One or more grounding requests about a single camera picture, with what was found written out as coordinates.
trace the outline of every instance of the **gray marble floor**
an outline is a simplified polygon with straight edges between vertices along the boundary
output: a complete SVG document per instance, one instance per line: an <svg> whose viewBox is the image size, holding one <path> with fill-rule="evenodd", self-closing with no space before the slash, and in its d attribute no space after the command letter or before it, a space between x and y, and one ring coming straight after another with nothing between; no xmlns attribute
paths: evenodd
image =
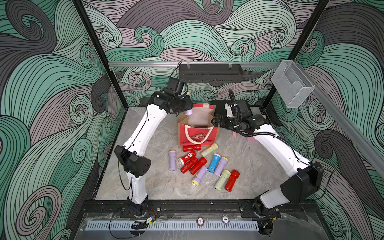
<svg viewBox="0 0 384 240"><path fill-rule="evenodd" d="M116 141L117 145L123 145L127 141L144 113L145 108L129 108ZM216 152L229 160L226 169L240 172L232 192L215 190L214 185L218 178L209 172L200 185L194 187L191 184L193 176L189 172L183 174L179 163L177 171L169 171L169 151L176 150L177 158L186 153L177 145L176 117L167 115L156 129L145 153L145 157L152 161L145 175L149 199L252 199L288 179L277 160L259 142L250 141L240 135L233 137L231 131L220 128L216 143L219 146ZM212 155L207 160L208 167ZM112 153L96 200L127 199L128 191L121 186L117 165L118 159ZM123 183L128 187L129 181L122 166L120 171Z"/></svg>

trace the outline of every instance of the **red paper bag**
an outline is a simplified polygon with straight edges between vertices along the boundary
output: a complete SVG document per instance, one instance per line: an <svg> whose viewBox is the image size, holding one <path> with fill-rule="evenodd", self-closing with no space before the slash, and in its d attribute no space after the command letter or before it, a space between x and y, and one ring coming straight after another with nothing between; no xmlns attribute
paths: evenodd
<svg viewBox="0 0 384 240"><path fill-rule="evenodd" d="M185 112L182 112L177 117L179 145L213 144L218 131L218 128L211 123L215 106L208 103L194 104L192 111L192 115L186 116Z"/></svg>

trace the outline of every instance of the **red flashlight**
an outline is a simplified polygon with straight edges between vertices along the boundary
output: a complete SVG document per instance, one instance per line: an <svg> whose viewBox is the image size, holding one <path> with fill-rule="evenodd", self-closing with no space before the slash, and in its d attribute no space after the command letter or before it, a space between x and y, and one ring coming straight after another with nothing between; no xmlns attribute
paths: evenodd
<svg viewBox="0 0 384 240"><path fill-rule="evenodd" d="M197 171L199 171L199 169L204 166L204 164L207 163L207 160L204 158L204 157L201 157L200 160L195 164L195 166L193 166L189 172L192 174L192 175L195 175L195 173Z"/></svg>
<svg viewBox="0 0 384 240"><path fill-rule="evenodd" d="M182 173L186 173L195 163L198 162L197 157L192 157L180 170Z"/></svg>
<svg viewBox="0 0 384 240"><path fill-rule="evenodd" d="M192 159L194 156L196 156L196 152L192 151L192 152L188 153L187 155L185 155L184 157L179 158L179 163L181 165L184 165L189 159Z"/></svg>
<svg viewBox="0 0 384 240"><path fill-rule="evenodd" d="M183 152L189 152L192 150L200 151L201 145L189 145L189 146L183 146Z"/></svg>
<svg viewBox="0 0 384 240"><path fill-rule="evenodd" d="M229 177L229 180L227 182L227 184L225 185L225 189L228 191L228 192L232 192L232 188L236 182L236 179L238 179L240 176L240 173L236 170L233 170L232 173L231 173L231 176Z"/></svg>

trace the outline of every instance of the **wavy pattern wallpaper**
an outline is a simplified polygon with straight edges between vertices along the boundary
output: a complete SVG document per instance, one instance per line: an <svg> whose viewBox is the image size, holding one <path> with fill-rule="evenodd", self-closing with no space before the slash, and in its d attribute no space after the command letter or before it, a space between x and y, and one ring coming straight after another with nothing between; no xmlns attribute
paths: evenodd
<svg viewBox="0 0 384 240"><path fill-rule="evenodd" d="M110 61L288 59L318 0L83 0ZM131 106L143 106L174 68L114 68ZM261 105L275 69L244 69L243 83L191 83L194 103L238 99Z"/></svg>
<svg viewBox="0 0 384 240"><path fill-rule="evenodd" d="M297 61L384 156L383 11L373 0L329 7ZM381 240L384 180L316 97L287 109L275 94L267 113L297 151L335 172L317 200L334 238ZM329 175L311 198L323 194Z"/></svg>
<svg viewBox="0 0 384 240"><path fill-rule="evenodd" d="M125 109L71 0L0 1L0 239L68 239Z"/></svg>

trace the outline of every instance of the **bag handle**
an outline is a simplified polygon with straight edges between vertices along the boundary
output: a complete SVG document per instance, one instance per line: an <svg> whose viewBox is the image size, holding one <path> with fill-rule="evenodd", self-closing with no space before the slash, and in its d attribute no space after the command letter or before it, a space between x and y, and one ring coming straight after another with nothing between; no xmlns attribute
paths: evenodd
<svg viewBox="0 0 384 240"><path fill-rule="evenodd" d="M209 135L211 134L212 130L214 129L214 126L212 126L212 127L207 127L206 129L209 129L209 132L207 133L207 135L205 136L205 138L204 138L202 141L200 141L200 142L196 142L196 141L192 140L191 137L190 137L189 134L188 134L188 129L189 129L190 127L191 127L191 126L189 126L189 125L185 125L185 136L187 137L187 139L188 139L191 143L196 144L196 145L199 145L199 144L205 142L205 141L207 140L207 138L209 137Z"/></svg>

